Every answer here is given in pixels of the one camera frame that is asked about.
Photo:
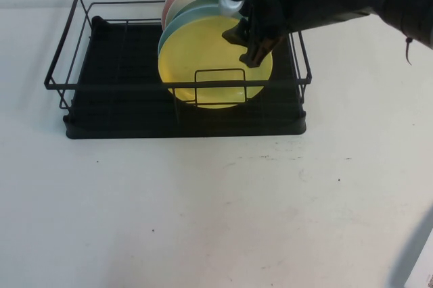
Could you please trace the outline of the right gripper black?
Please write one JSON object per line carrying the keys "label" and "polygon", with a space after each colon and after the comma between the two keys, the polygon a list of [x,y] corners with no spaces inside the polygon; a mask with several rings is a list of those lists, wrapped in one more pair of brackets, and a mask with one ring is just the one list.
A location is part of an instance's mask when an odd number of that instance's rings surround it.
{"label": "right gripper black", "polygon": [[[290,0],[246,0],[241,12],[246,16],[222,37],[232,45],[246,47],[240,61],[247,67],[259,67],[263,60],[281,42],[280,35],[287,28]],[[251,35],[254,25],[256,36]]]}

